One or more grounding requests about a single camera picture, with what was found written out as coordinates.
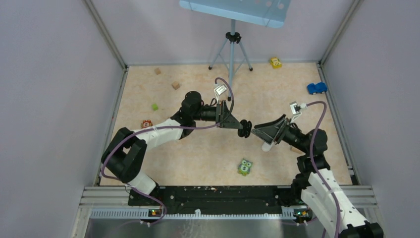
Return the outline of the white earbud charging case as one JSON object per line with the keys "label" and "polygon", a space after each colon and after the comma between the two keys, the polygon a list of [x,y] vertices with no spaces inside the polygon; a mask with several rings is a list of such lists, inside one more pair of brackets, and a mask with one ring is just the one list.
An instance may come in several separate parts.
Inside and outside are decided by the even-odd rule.
{"label": "white earbud charging case", "polygon": [[271,148],[272,148],[272,144],[268,144],[268,143],[264,142],[263,145],[262,145],[262,150],[264,152],[269,152],[271,150]]}

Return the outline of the black earbud charging case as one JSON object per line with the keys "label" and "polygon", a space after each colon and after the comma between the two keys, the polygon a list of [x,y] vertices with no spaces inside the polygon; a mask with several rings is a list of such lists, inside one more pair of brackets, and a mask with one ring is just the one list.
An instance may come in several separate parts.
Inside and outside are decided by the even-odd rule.
{"label": "black earbud charging case", "polygon": [[251,134],[252,122],[243,119],[240,121],[240,124],[242,125],[242,129],[238,129],[238,136],[241,138],[248,138]]}

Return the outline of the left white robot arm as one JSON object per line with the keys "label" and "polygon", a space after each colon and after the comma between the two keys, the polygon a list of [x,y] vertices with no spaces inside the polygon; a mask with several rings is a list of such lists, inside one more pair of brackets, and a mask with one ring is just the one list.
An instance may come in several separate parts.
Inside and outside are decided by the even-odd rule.
{"label": "left white robot arm", "polygon": [[239,137],[247,138],[251,134],[252,123],[245,119],[238,121],[225,101],[207,105],[199,92],[190,91],[179,111],[166,121],[140,130],[119,129],[102,155],[103,169],[140,191],[144,203],[155,204],[159,197],[155,189],[157,183],[141,171],[145,153],[164,143],[187,137],[197,128],[197,121],[211,121],[219,128],[237,129]]}

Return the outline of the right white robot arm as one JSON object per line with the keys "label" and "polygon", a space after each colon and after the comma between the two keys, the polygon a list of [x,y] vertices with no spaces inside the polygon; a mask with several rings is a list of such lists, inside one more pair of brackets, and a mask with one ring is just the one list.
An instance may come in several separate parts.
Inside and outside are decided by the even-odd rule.
{"label": "right white robot arm", "polygon": [[336,181],[324,156],[328,137],[318,125],[303,134],[283,115],[275,121],[255,125],[251,132],[270,145],[286,142],[304,152],[297,158],[300,172],[292,182],[290,197],[296,204],[309,206],[324,227],[324,237],[384,237],[380,224],[362,215]]}

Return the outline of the wooden cylinder block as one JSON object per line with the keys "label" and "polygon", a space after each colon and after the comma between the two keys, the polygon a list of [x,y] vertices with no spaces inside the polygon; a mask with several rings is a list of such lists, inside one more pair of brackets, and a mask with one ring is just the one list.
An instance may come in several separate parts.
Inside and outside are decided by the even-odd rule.
{"label": "wooden cylinder block", "polygon": [[297,153],[297,154],[304,154],[304,152],[302,152],[301,150],[299,150],[299,149],[297,149],[293,146],[290,147],[290,151],[292,151],[294,153]]}

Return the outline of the green owl number block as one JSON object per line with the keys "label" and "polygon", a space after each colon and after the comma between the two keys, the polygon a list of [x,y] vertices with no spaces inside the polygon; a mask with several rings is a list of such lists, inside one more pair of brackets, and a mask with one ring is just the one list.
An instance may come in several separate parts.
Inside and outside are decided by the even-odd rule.
{"label": "green owl number block", "polygon": [[237,173],[242,176],[247,176],[250,173],[252,166],[253,163],[251,161],[242,159],[238,165]]}

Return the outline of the wooden cube block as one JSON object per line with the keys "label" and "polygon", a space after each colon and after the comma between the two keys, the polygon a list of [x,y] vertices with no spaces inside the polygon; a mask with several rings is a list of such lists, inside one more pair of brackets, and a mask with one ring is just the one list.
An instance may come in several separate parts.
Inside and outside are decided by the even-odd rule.
{"label": "wooden cube block", "polygon": [[177,82],[177,81],[174,81],[174,82],[171,84],[171,86],[172,86],[172,88],[173,88],[174,90],[178,90],[178,89],[180,88],[180,83],[179,83],[179,82]]}

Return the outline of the blue toy car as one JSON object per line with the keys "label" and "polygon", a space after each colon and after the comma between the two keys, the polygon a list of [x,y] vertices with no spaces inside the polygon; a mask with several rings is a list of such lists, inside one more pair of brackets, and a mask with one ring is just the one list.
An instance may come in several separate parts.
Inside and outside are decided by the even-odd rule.
{"label": "blue toy car", "polygon": [[325,94],[328,91],[328,88],[323,82],[311,83],[307,86],[307,91],[311,95]]}

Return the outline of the orange red animal block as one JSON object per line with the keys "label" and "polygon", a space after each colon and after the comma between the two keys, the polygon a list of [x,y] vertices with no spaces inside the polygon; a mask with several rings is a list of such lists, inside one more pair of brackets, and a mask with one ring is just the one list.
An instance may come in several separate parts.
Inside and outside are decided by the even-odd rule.
{"label": "orange red animal block", "polygon": [[148,127],[151,127],[151,126],[153,126],[153,123],[149,119],[148,120],[143,120],[142,123],[141,123],[141,129],[148,128]]}

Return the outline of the light blue tripod stand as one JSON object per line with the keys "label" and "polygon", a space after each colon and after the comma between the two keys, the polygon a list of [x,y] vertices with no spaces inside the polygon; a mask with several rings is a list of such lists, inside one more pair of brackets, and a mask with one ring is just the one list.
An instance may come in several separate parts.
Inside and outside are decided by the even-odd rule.
{"label": "light blue tripod stand", "polygon": [[[223,58],[223,56],[221,55],[222,50],[224,49],[226,44],[229,44],[229,60],[228,62],[226,62]],[[243,54],[243,59],[242,61],[239,63],[238,66],[235,66],[235,47],[236,45],[239,46],[240,51]],[[221,44],[221,46],[219,47],[219,50],[217,52],[217,55],[213,58],[213,60],[211,61],[210,65],[208,66],[208,70],[212,70],[214,64],[216,63],[216,60],[220,58],[222,60],[222,63],[225,65],[225,67],[228,70],[228,83],[229,86],[232,86],[233,83],[233,77],[236,74],[236,72],[239,70],[239,68],[243,65],[244,62],[247,63],[248,65],[248,70],[249,71],[253,71],[254,68],[252,67],[252,64],[249,60],[249,57],[246,53],[245,47],[243,45],[242,42],[242,36],[239,32],[236,31],[236,20],[231,19],[230,20],[230,31],[228,31],[225,34],[225,40],[223,41],[223,43]]]}

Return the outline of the light blue perforated board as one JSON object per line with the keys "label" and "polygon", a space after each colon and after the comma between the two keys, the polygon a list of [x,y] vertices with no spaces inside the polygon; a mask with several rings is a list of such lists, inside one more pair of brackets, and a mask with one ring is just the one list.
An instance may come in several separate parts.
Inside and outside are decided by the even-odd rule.
{"label": "light blue perforated board", "polygon": [[182,8],[271,28],[284,25],[291,0],[181,0]]}

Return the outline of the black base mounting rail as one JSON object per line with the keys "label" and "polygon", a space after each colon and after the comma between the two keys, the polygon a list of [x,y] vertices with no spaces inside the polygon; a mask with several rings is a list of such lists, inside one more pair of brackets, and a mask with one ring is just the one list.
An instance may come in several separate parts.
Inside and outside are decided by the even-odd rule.
{"label": "black base mounting rail", "polygon": [[129,193],[129,206],[161,204],[169,215],[191,214],[199,209],[204,215],[285,214],[307,220],[315,216],[297,190],[289,186],[158,186],[149,197]]}

